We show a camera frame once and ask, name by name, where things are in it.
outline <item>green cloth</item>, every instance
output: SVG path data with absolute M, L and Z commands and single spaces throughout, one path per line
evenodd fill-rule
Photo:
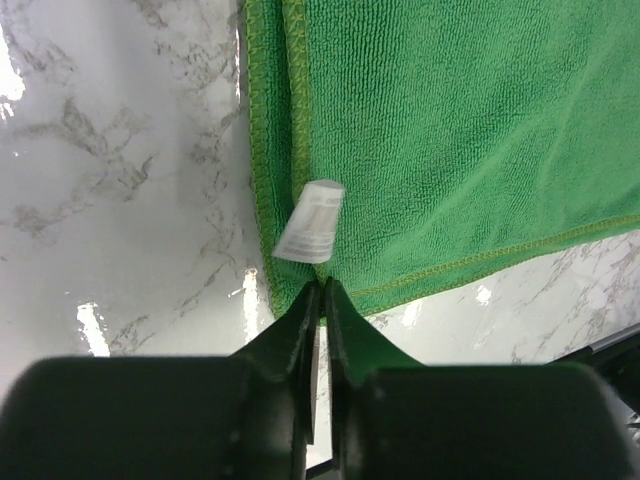
M 637 0 L 247 0 L 276 315 L 315 275 L 363 314 L 640 225 Z M 271 257 L 309 180 L 334 256 Z

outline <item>folded towel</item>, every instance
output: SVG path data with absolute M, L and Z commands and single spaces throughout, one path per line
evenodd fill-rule
M 271 252 L 309 180 L 345 186 L 331 275 L 363 314 L 640 225 L 640 2 L 247 0 Z

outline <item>white marble countertop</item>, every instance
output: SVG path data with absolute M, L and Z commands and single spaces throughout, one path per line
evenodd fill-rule
M 239 18 L 0 0 L 0 398 L 38 358 L 228 354 L 273 321 Z M 547 361 L 638 321 L 639 251 L 637 232 L 580 246 L 372 321 L 425 363 Z

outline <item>care label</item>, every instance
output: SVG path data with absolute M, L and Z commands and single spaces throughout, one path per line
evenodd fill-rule
M 272 255 L 301 263 L 329 260 L 343 195 L 344 187 L 332 180 L 307 183 Z

